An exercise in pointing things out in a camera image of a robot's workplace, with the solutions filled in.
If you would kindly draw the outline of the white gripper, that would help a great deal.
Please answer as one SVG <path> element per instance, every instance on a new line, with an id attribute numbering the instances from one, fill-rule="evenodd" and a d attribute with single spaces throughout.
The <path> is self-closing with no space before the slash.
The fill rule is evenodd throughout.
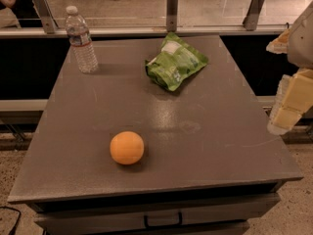
<path id="1" fill-rule="evenodd" d="M 294 75 L 282 76 L 267 129 L 271 134 L 291 131 L 303 115 L 313 107 L 313 1 L 286 29 L 271 41 L 266 50 L 287 54 L 290 63 L 299 69 Z"/>

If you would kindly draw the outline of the person hand in background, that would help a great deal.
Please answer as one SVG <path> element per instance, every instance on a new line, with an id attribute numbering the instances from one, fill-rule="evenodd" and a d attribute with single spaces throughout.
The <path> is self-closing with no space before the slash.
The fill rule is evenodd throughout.
<path id="1" fill-rule="evenodd" d="M 0 5 L 4 8 L 13 8 L 17 0 L 0 0 Z"/>

